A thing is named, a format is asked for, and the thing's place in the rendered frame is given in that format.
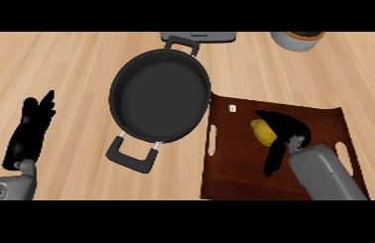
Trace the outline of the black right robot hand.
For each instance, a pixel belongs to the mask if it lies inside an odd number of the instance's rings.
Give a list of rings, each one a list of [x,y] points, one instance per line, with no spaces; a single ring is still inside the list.
[[[289,152],[293,153],[309,143],[309,129],[299,120],[286,114],[265,110],[256,110],[255,114],[265,121],[275,134],[264,165],[264,175],[268,177],[280,169],[284,145],[289,145]]]

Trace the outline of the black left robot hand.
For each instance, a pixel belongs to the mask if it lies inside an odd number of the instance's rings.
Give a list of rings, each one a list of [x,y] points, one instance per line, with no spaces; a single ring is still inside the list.
[[[8,141],[2,160],[2,168],[7,171],[17,171],[14,164],[24,159],[38,161],[44,135],[55,114],[53,99],[54,91],[50,90],[41,100],[33,97],[23,100],[20,122]]]

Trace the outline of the yellow lemon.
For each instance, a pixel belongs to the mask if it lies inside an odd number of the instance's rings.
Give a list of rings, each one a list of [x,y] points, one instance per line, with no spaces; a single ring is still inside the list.
[[[250,127],[253,131],[253,135],[259,143],[268,147],[274,142],[277,135],[268,126],[264,119],[256,119],[250,122]]]

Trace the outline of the dark brown wooden tray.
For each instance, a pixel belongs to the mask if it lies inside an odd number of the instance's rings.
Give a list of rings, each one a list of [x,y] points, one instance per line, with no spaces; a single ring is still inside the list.
[[[236,105],[236,112],[228,105]],[[258,142],[250,122],[256,110],[274,111],[298,119],[309,129],[309,144],[333,148],[345,145],[352,179],[366,187],[355,150],[339,108],[317,109],[270,102],[211,96],[200,197],[203,199],[306,200],[287,164],[267,177],[268,148]]]

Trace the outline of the grey plant pot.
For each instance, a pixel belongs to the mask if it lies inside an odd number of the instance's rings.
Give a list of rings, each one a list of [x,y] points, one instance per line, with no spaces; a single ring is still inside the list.
[[[275,44],[290,52],[306,52],[323,37],[323,32],[271,32]]]

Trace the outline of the grey appliance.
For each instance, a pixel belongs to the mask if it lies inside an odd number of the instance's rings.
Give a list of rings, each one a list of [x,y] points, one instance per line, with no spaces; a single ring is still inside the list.
[[[230,43],[236,40],[236,32],[160,32],[159,37],[162,41],[168,40],[169,36],[193,40],[203,44]]]

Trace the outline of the black two-handled pot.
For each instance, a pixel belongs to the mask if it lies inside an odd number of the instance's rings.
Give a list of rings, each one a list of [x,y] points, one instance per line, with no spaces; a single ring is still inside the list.
[[[199,43],[177,36],[135,56],[113,78],[107,105],[122,133],[159,146],[197,126],[211,100],[206,70],[196,60]]]

